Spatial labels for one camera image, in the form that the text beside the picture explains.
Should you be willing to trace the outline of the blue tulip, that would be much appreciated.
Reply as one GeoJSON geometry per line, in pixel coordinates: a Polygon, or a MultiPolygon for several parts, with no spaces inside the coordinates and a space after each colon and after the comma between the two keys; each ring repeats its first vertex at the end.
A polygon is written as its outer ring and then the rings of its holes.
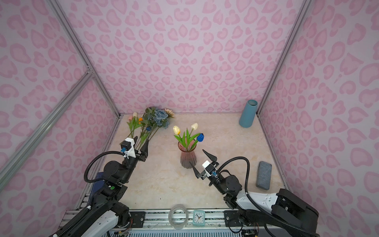
{"type": "Polygon", "coordinates": [[[203,134],[203,133],[200,133],[200,134],[196,137],[196,139],[194,140],[194,143],[192,144],[190,150],[193,150],[193,149],[196,147],[197,143],[198,143],[198,142],[202,142],[203,140],[204,140],[204,134],[203,134]]]}

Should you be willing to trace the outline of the white tulip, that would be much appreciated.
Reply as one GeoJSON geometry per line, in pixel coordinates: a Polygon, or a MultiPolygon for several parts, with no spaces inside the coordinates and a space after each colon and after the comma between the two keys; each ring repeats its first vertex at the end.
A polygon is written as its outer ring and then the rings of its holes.
{"type": "Polygon", "coordinates": [[[198,133],[194,133],[196,132],[196,130],[198,129],[198,123],[194,123],[191,125],[191,130],[187,130],[187,133],[186,133],[186,145],[187,145],[187,151],[189,151],[192,147],[192,142],[198,137],[198,133]]]}

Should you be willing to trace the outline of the red glass vase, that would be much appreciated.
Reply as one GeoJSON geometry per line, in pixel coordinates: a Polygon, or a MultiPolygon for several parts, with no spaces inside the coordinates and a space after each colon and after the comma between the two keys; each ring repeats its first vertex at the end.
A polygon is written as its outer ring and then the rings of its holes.
{"type": "Polygon", "coordinates": [[[179,142],[178,148],[181,151],[180,163],[182,167],[186,169],[192,169],[192,165],[195,166],[197,163],[197,157],[195,153],[196,146],[187,151],[186,148],[179,142]]]}

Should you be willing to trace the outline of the yellow tulip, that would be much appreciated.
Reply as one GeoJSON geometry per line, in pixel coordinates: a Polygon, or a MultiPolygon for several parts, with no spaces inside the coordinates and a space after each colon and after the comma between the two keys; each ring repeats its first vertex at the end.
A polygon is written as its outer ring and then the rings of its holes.
{"type": "Polygon", "coordinates": [[[186,147],[186,139],[181,136],[181,130],[178,126],[173,127],[174,137],[178,140],[178,142],[185,148],[186,147]]]}

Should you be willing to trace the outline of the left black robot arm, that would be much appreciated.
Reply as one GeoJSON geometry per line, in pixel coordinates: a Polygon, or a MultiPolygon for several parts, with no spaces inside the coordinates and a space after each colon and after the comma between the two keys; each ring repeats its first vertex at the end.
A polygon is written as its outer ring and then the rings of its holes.
{"type": "Polygon", "coordinates": [[[96,156],[84,172],[86,183],[102,181],[103,185],[88,200],[84,207],[65,226],[59,228],[53,237],[84,237],[102,236],[114,227],[131,228],[134,224],[129,213],[129,207],[120,202],[127,190],[125,186],[137,166],[138,162],[145,162],[148,157],[149,139],[141,149],[135,149],[134,142],[138,137],[126,138],[121,142],[120,151],[106,151],[96,156]],[[89,179],[91,167],[100,158],[107,155],[120,155],[122,163],[108,162],[100,178],[89,179]]]}

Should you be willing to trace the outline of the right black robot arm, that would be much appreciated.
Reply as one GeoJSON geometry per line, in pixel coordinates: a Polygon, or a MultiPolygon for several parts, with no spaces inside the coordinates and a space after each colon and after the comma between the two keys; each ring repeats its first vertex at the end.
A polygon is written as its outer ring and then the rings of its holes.
{"type": "Polygon", "coordinates": [[[239,227],[237,233],[242,233],[244,227],[253,227],[250,233],[259,234],[259,228],[264,228],[267,234],[273,236],[268,226],[283,229],[291,237],[317,237],[316,232],[319,213],[310,204],[287,189],[278,193],[262,194],[248,191],[250,162],[246,157],[234,157],[220,165],[217,157],[206,152],[209,158],[199,172],[194,163],[190,163],[196,178],[208,179],[209,186],[214,186],[222,195],[230,208],[225,214],[225,225],[232,229],[239,227]],[[241,184],[235,175],[225,168],[232,162],[246,162],[246,176],[241,184]]]}

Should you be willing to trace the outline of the teal cylindrical vase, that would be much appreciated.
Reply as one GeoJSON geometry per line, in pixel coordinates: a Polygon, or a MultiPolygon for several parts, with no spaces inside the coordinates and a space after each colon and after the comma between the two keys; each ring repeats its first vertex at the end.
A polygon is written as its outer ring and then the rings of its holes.
{"type": "Polygon", "coordinates": [[[256,116],[258,108],[258,102],[256,100],[248,100],[245,104],[241,117],[239,119],[239,125],[243,128],[249,128],[252,126],[254,118],[256,116]]]}

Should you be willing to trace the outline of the orange flower stem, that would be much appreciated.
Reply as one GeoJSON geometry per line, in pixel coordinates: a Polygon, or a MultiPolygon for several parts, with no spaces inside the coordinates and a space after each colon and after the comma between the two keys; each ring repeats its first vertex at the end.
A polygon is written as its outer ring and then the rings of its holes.
{"type": "Polygon", "coordinates": [[[148,135],[149,135],[148,126],[149,126],[149,122],[145,120],[144,118],[137,119],[137,124],[135,127],[137,142],[135,143],[135,148],[137,148],[138,150],[142,148],[142,146],[148,139],[148,135]]]}

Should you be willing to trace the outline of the pink tulip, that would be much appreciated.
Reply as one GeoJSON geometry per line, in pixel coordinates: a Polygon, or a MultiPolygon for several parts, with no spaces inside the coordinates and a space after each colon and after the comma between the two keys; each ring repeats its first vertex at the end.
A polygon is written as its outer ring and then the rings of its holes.
{"type": "Polygon", "coordinates": [[[134,138],[134,131],[136,129],[136,126],[138,125],[138,117],[136,116],[130,116],[129,119],[128,119],[128,127],[129,127],[129,130],[130,130],[130,133],[127,137],[129,138],[134,138]]]}

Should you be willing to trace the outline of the blue book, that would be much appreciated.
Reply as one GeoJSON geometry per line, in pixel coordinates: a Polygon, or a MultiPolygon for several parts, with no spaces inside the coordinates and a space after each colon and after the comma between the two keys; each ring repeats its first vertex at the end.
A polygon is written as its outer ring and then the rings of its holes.
{"type": "MultiPolygon", "coordinates": [[[[99,179],[99,178],[102,178],[103,177],[103,172],[99,172],[97,175],[96,175],[96,179],[99,179]]],[[[94,194],[102,188],[102,186],[104,185],[104,180],[99,180],[97,182],[94,182],[93,183],[93,186],[92,186],[92,189],[91,189],[91,192],[90,192],[90,196],[89,198],[92,198],[94,196],[94,194]]]]}

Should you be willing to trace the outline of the blue rose bouquet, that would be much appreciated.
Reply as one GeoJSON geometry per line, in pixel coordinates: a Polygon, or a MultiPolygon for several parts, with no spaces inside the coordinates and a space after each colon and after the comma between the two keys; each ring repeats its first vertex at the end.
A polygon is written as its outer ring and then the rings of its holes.
{"type": "Polygon", "coordinates": [[[150,140],[160,128],[168,128],[170,120],[175,117],[175,114],[168,108],[148,107],[142,117],[149,122],[148,139],[150,140]]]}

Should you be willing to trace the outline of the grey sponge block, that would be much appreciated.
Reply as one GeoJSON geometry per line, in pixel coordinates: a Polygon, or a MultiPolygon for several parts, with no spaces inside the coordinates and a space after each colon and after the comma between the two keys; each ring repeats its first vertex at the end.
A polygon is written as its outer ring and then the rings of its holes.
{"type": "Polygon", "coordinates": [[[258,165],[256,186],[263,190],[270,189],[272,164],[260,161],[258,165]]]}

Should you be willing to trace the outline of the clear tape roll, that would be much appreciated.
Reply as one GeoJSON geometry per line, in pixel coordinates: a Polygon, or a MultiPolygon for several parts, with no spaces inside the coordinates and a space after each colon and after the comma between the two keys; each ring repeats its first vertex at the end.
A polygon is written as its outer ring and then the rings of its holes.
{"type": "Polygon", "coordinates": [[[175,230],[182,230],[189,220],[189,212],[183,204],[173,206],[168,213],[168,222],[175,230]]]}

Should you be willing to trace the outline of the small teal alarm clock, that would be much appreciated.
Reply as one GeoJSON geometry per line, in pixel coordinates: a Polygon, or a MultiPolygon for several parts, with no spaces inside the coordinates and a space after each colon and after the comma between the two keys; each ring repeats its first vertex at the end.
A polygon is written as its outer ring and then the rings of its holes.
{"type": "Polygon", "coordinates": [[[192,225],[197,227],[205,226],[205,211],[203,210],[194,210],[192,225]]]}

